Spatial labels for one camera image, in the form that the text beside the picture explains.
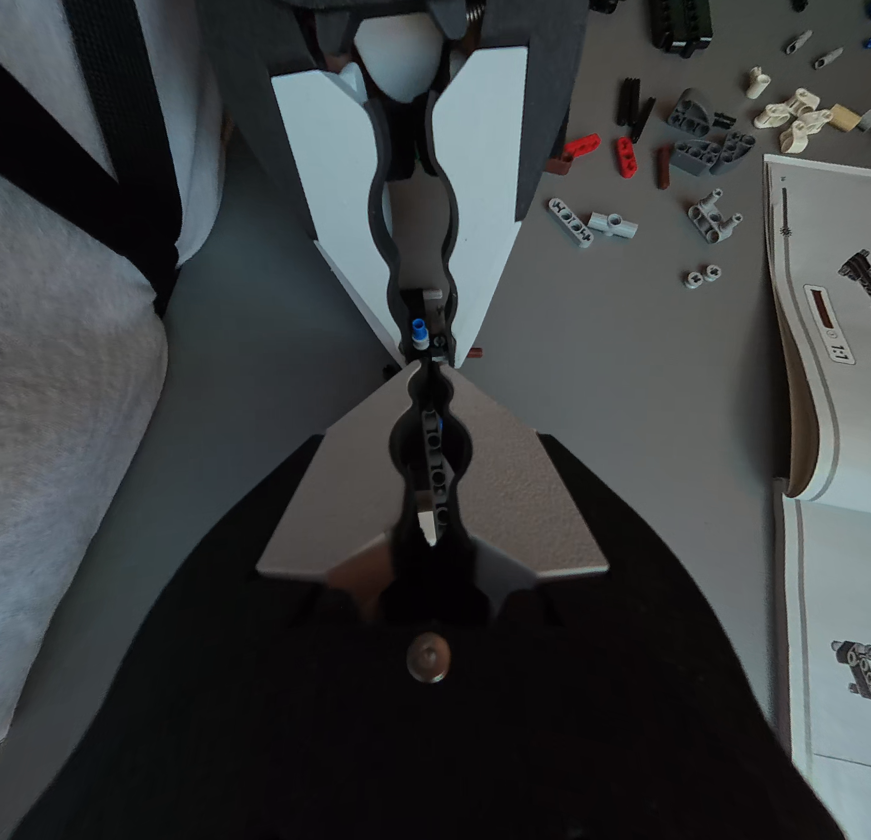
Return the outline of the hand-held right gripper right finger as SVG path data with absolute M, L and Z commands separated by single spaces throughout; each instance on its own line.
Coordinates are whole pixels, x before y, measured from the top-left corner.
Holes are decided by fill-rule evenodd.
M 509 595 L 606 573 L 610 565 L 539 435 L 451 368 L 450 415 L 467 432 L 459 516 L 475 549 L 474 585 L 493 609 Z

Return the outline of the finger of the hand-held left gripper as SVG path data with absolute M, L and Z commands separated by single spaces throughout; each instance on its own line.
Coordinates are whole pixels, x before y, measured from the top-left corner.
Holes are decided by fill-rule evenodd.
M 526 46 L 476 50 L 428 111 L 430 158 L 450 207 L 441 256 L 456 369 L 475 345 L 521 227 L 517 181 L 527 62 Z
M 314 243 L 388 354 L 403 363 L 394 316 L 400 253 L 386 186 L 389 134 L 362 68 L 271 79 L 308 205 Z

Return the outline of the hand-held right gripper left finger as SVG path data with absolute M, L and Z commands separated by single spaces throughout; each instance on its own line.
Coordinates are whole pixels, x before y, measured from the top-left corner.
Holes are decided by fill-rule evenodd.
M 426 378 L 423 363 L 410 364 L 328 428 L 259 558 L 260 575 L 321 584 L 347 594 L 364 620 L 383 616 L 402 516 L 421 531 L 415 384 Z

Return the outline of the black lego beam assembly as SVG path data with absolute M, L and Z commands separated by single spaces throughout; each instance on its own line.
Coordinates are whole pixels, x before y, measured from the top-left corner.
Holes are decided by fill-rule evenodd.
M 401 467 L 410 478 L 423 538 L 437 545 L 460 525 L 458 484 L 471 452 L 468 433 L 452 413 L 453 338 L 441 290 L 400 289 L 405 338 L 399 353 L 415 372 L 409 379 L 410 410 L 400 419 Z

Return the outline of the grey lego beam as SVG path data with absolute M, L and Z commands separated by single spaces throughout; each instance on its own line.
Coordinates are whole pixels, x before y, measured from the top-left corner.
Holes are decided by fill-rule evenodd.
M 571 238 L 574 246 L 588 249 L 593 245 L 592 231 L 560 198 L 551 197 L 547 208 L 561 229 Z

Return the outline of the dark grey curved lego panel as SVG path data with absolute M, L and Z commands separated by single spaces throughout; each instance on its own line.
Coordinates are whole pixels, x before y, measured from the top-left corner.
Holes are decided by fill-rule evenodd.
M 713 126 L 713 108 L 698 88 L 687 88 L 665 122 L 693 138 L 704 138 Z
M 739 163 L 753 150 L 756 138 L 739 130 L 728 132 L 722 142 L 718 158 L 710 168 L 711 175 L 723 175 L 734 171 Z
M 722 146 L 716 142 L 690 139 L 675 142 L 670 152 L 669 164 L 693 176 L 710 173 L 720 158 Z

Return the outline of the grey lego pin connector block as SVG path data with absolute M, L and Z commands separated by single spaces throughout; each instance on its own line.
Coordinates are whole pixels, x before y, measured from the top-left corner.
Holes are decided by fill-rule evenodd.
M 737 212 L 729 217 L 724 217 L 717 204 L 722 197 L 723 189 L 714 188 L 699 202 L 692 204 L 687 211 L 690 222 L 705 242 L 710 245 L 720 244 L 732 236 L 735 228 L 744 219 L 744 215 Z

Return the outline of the lego instruction booklet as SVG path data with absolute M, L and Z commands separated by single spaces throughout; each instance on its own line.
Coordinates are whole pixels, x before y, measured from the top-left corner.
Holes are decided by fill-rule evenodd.
M 869 169 L 767 154 L 764 184 L 790 418 L 774 483 L 778 735 L 846 838 L 869 838 Z

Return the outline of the black lego frame assembly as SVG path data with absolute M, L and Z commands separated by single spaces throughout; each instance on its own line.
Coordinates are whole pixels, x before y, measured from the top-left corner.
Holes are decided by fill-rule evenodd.
M 688 60 L 713 40 L 709 0 L 648 0 L 651 43 Z

